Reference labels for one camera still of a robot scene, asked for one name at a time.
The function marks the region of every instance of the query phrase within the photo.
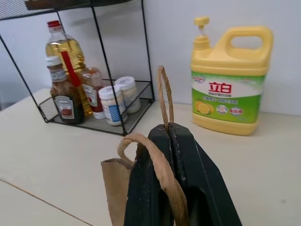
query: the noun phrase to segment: paper bag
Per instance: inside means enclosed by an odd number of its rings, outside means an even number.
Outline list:
[[[123,159],[106,160],[101,166],[112,225],[123,226],[128,182],[133,166]]]

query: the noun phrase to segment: countertop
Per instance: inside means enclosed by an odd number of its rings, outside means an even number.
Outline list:
[[[38,103],[48,96],[35,94]],[[261,113],[256,132],[242,137],[194,125],[191,105],[174,104],[174,112],[219,167],[244,226],[300,225],[301,117]],[[162,123],[155,102],[134,132],[147,136]],[[2,180],[92,225],[111,225],[100,162],[118,156],[122,137],[45,123],[30,97],[0,112],[0,137]],[[84,225],[3,182],[0,190],[2,225]]]

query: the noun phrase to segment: white wall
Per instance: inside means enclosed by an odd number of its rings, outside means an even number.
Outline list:
[[[301,19],[297,0],[144,0],[150,60],[156,86],[157,66],[164,65],[178,103],[191,103],[190,55],[198,33],[193,19],[209,16],[206,33],[215,44],[231,26],[266,25],[275,35],[271,69],[262,110],[301,115]],[[114,78],[131,75],[148,80],[148,65],[139,1],[96,8],[103,41]],[[89,8],[60,12],[65,30],[77,39],[88,66],[107,76],[99,39]],[[49,37],[46,22],[56,14],[0,21],[0,32],[30,87],[49,87],[44,46]]]

